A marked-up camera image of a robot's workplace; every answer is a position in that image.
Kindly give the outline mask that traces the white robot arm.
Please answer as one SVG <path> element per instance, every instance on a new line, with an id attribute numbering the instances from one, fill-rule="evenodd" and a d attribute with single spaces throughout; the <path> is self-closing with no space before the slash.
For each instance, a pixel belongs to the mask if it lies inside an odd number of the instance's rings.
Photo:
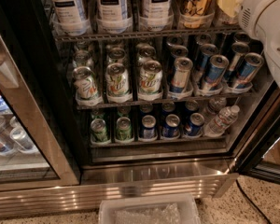
<path id="1" fill-rule="evenodd" d="M 262 43 L 268 68 L 280 88 L 280 0 L 217 0 L 217 6 Z"/>

